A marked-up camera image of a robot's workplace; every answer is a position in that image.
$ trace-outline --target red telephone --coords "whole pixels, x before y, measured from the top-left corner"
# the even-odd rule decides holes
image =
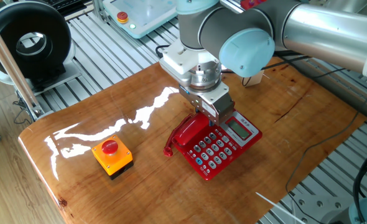
[[[220,126],[210,126],[208,118],[197,113],[172,139],[174,146],[205,180],[211,180],[262,137],[242,114],[232,116]]]

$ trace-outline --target telephone button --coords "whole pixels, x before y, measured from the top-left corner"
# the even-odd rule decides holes
[[[214,152],[211,149],[206,149],[206,152],[208,153],[208,155],[212,156],[214,155]]]
[[[218,156],[216,156],[216,157],[214,157],[214,161],[217,163],[217,164],[221,164],[221,159],[218,157]]]
[[[217,143],[217,145],[219,145],[220,147],[223,147],[223,146],[224,146],[224,144],[223,144],[223,142],[222,142],[221,140],[217,140],[217,141],[216,141],[216,143]]]
[[[227,156],[225,155],[225,153],[223,153],[223,152],[220,152],[220,157],[223,159],[223,160],[225,160],[226,158],[227,158]]]
[[[202,158],[203,158],[204,160],[207,160],[207,159],[208,159],[208,155],[207,155],[207,154],[205,154],[204,152],[201,154],[201,156],[202,156]]]
[[[197,164],[199,164],[199,165],[202,165],[203,164],[203,161],[202,161],[202,159],[201,158],[196,158],[196,162],[197,162]]]
[[[203,141],[200,141],[198,144],[199,144],[202,148],[205,148],[205,147],[206,147],[206,144],[205,144]]]
[[[211,146],[211,148],[214,150],[214,151],[218,151],[218,150],[220,150],[220,148],[218,147],[218,146],[216,146],[216,144],[213,144],[212,146]]]
[[[196,151],[196,152],[200,152],[202,149],[200,149],[200,147],[199,146],[195,146],[195,147],[193,147],[194,148],[194,150]]]
[[[232,151],[228,148],[225,148],[224,151],[227,153],[228,156],[232,155]]]
[[[216,164],[213,161],[208,162],[208,165],[210,165],[212,169],[216,168]]]
[[[212,138],[213,140],[216,140],[216,135],[214,133],[210,133],[209,137]]]
[[[207,143],[207,144],[210,144],[211,143],[211,139],[209,137],[205,137],[204,138],[204,141]]]
[[[226,136],[223,136],[223,137],[222,137],[222,140],[223,140],[224,142],[226,142],[226,143],[228,143],[228,142],[229,142],[229,138],[228,138],[228,137],[226,137]]]

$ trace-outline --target metal grid shelf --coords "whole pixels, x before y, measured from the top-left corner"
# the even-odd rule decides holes
[[[158,45],[169,45],[179,36],[177,19],[172,19],[141,39],[133,39],[113,23],[103,23],[89,12],[68,21],[76,47],[73,63],[78,75],[37,95],[45,112],[58,111],[130,77],[156,63]],[[351,185],[367,157],[367,123],[356,130],[294,190],[295,194],[351,197]],[[362,185],[367,195],[367,176]],[[279,205],[293,211],[289,196]],[[258,223],[295,223],[279,209],[272,208]]]

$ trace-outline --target metal pole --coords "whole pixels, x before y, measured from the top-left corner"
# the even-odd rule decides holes
[[[12,57],[1,35],[0,35],[0,62],[2,66],[5,68],[8,75],[11,77],[16,88],[21,93],[23,100],[27,103],[29,109],[32,112],[34,112],[34,116],[40,116],[41,114],[43,114],[44,111],[42,111],[39,102],[35,98],[29,85],[27,84],[21,70],[17,66],[17,63]]]
[[[92,0],[92,5],[94,5],[94,13],[95,15],[101,19],[103,22],[108,22],[109,17],[105,11],[105,7],[103,6],[102,0]]]
[[[284,45],[367,76],[367,16],[302,4],[286,22]]]

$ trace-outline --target black cable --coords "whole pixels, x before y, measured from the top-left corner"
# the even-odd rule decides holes
[[[160,46],[157,46],[155,51],[156,51],[156,54],[159,58],[162,58],[163,57],[163,53],[159,51],[160,48],[164,48],[164,47],[170,47],[169,45],[160,45]]]
[[[307,58],[311,58],[311,57],[302,56],[302,57],[297,57],[297,58],[293,58],[293,59],[290,59],[290,60],[285,60],[284,62],[279,62],[279,63],[273,64],[273,65],[270,65],[270,66],[263,67],[261,70],[270,69],[270,68],[273,68],[273,67],[276,67],[276,66],[279,66],[279,65],[284,65],[286,63],[296,62],[298,60],[303,60],[303,59],[307,59]]]
[[[362,214],[362,211],[360,210],[360,201],[359,201],[360,185],[361,185],[362,178],[366,175],[366,173],[367,173],[367,158],[363,162],[360,168],[360,171],[358,175],[356,176],[355,182],[353,184],[353,200],[355,202],[355,206],[358,212],[360,223],[364,223],[366,221]]]
[[[28,119],[24,119],[22,122],[17,122],[16,120],[17,120],[17,118],[21,115],[21,113],[23,112],[23,111],[26,111],[25,109],[23,109],[23,110],[21,110],[17,115],[16,115],[16,117],[15,117],[15,119],[14,119],[14,124],[24,124],[24,123],[26,123],[26,122],[28,122],[29,124],[32,124]]]
[[[303,59],[307,59],[307,58],[311,58],[311,57],[302,56],[302,57],[297,57],[297,58],[293,58],[293,59],[290,59],[290,60],[284,60],[283,62],[279,62],[279,63],[273,64],[273,65],[270,65],[270,66],[263,67],[261,70],[270,69],[270,68],[273,68],[273,67],[276,67],[276,66],[279,66],[279,65],[284,65],[284,64],[287,64],[287,63],[296,62],[298,60],[303,60]],[[231,70],[222,70],[222,73],[234,73],[234,72],[231,71]]]
[[[311,77],[311,78],[322,78],[322,77],[325,77],[326,75],[329,75],[329,74],[332,74],[332,73],[335,73],[335,72],[339,72],[339,71],[342,71],[342,70],[346,70],[346,68],[340,68],[340,69],[337,69],[337,70],[334,70],[334,71],[331,71],[331,72],[327,72],[323,75],[319,75],[319,76]]]
[[[294,200],[294,197],[293,196],[291,196],[291,194],[289,193],[289,184],[290,184],[290,181],[292,180],[292,178],[293,178],[293,176],[294,176],[294,174],[295,174],[295,172],[297,172],[297,169],[300,167],[300,165],[301,165],[301,162],[304,160],[304,157],[305,157],[305,155],[309,152],[309,150],[310,149],[312,149],[312,148],[314,148],[314,147],[316,147],[316,146],[319,146],[319,145],[321,145],[321,144],[323,144],[323,143],[325,143],[325,142],[327,142],[327,141],[329,141],[329,140],[331,140],[331,139],[333,139],[333,138],[335,138],[335,137],[337,137],[337,136],[339,136],[339,135],[341,135],[342,133],[344,133],[354,122],[355,122],[355,120],[356,120],[356,118],[358,117],[358,115],[360,114],[360,111],[363,109],[363,107],[365,106],[367,104],[367,99],[365,99],[365,101],[362,103],[362,105],[359,107],[359,109],[357,110],[357,112],[356,112],[356,114],[355,114],[355,116],[353,117],[353,119],[352,119],[352,121],[349,123],[349,125],[347,126],[347,127],[345,127],[344,129],[342,129],[340,132],[338,132],[338,133],[336,133],[336,134],[334,134],[334,135],[332,135],[332,136],[330,136],[329,138],[326,138],[326,139],[324,139],[323,141],[320,141],[320,142],[318,142],[318,143],[316,143],[316,144],[314,144],[314,145],[312,145],[312,146],[309,146],[305,151],[304,151],[304,153],[302,154],[302,157],[300,158],[300,161],[298,162],[298,164],[297,164],[297,166],[294,168],[294,170],[293,170],[293,173],[291,173],[291,176],[289,177],[289,180],[287,181],[287,183],[286,183],[286,192],[287,192],[287,194],[290,196],[290,198],[294,201],[294,203],[297,205],[297,207],[300,209],[300,211],[304,214],[304,215],[307,215],[308,217],[310,217],[311,219],[313,219],[315,222],[317,222],[317,223],[319,223],[319,224],[324,224],[324,223],[322,223],[322,222],[320,222],[320,221],[318,221],[318,220],[316,220],[314,217],[312,217],[312,216],[310,216],[310,215],[308,215],[307,213],[305,213],[302,209],[301,209],[301,207],[299,206],[299,204]]]
[[[281,50],[273,54],[274,57],[290,57],[290,56],[300,56],[302,54],[294,52],[292,50]]]
[[[29,124],[32,124],[32,122],[34,122],[34,118],[29,112],[29,107],[27,106],[27,104],[25,103],[25,101],[19,95],[19,93],[17,91],[16,91],[16,95],[17,95],[18,101],[14,101],[14,102],[12,102],[12,104],[18,106],[21,109],[21,111],[15,117],[14,124],[24,124],[25,122],[28,122]],[[22,114],[23,111],[26,111],[29,114],[30,119],[32,120],[32,122],[30,122],[28,119],[25,119],[22,122],[17,122],[16,121],[18,119],[18,117]]]
[[[241,84],[243,85],[243,86],[246,86],[249,82],[250,82],[250,80],[251,80],[251,77],[247,80],[247,82],[246,82],[246,84],[244,84],[244,78],[241,80]]]

